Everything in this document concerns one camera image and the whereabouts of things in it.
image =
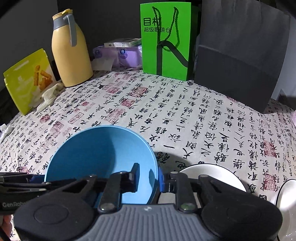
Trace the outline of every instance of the gray handle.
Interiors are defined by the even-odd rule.
[[[63,19],[68,20],[71,36],[71,46],[74,47],[77,44],[76,24],[72,13],[67,14]]]

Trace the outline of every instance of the tissue pack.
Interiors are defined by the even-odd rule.
[[[142,68],[142,46],[131,48],[105,48],[99,46],[93,49],[95,58],[114,58],[113,67]]]

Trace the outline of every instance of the calligraphy tablecloth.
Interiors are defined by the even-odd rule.
[[[267,114],[260,114],[193,81],[138,69],[96,72],[92,80],[66,88],[41,113],[15,116],[14,131],[0,144],[0,170],[44,174],[55,151],[74,134],[120,125],[145,138],[166,171],[221,165],[248,192],[270,200],[296,176],[292,112],[271,100]]]

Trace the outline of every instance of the white plate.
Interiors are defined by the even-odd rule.
[[[181,173],[185,173],[189,178],[198,179],[198,176],[201,174],[209,175],[213,178],[216,178],[219,181],[222,181],[228,185],[236,187],[242,191],[246,192],[246,189],[242,182],[228,169],[215,165],[215,164],[196,164],[189,167],[186,167]],[[197,199],[196,193],[194,193],[195,200],[197,202],[198,207],[199,201]],[[175,203],[175,194],[173,193],[161,193],[159,200],[159,204],[164,203]]]
[[[296,180],[287,180],[281,186],[275,201],[271,200],[271,202],[278,207],[283,216],[278,240],[296,240]]]

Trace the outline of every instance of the black paper bag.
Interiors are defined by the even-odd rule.
[[[256,0],[204,0],[194,82],[263,112],[286,54],[290,17]]]

